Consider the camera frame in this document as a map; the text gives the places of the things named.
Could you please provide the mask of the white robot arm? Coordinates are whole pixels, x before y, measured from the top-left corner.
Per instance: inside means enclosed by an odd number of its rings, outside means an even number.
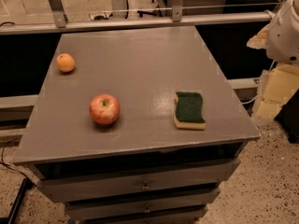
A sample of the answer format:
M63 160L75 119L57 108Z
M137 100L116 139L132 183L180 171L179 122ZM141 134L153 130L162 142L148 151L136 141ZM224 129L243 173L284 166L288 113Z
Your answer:
M278 63L299 64L299 0L287 0L270 21L266 55Z

